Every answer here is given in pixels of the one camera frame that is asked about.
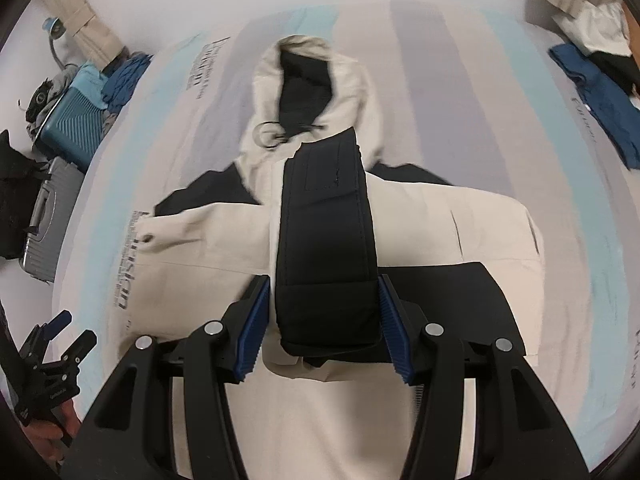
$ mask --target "bed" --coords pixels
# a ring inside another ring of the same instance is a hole
[[[416,164],[529,209],[546,259],[542,335],[530,362],[596,468],[640,419],[640,175],[624,168],[547,55],[560,38],[493,12],[416,1],[282,12],[154,57],[89,168],[58,263],[54,314],[74,316],[59,347],[87,328],[98,336],[79,376],[79,413],[118,360],[134,222],[233,161],[253,113],[254,67],[291,34],[325,38],[369,70],[384,163]],[[399,477],[413,421],[412,392],[401,383],[286,380],[258,359],[229,397],[251,478]],[[319,399],[336,406],[333,420],[315,409]],[[277,412],[278,402],[289,409]],[[267,436],[265,426],[275,429]],[[461,457],[462,475],[468,442]]]

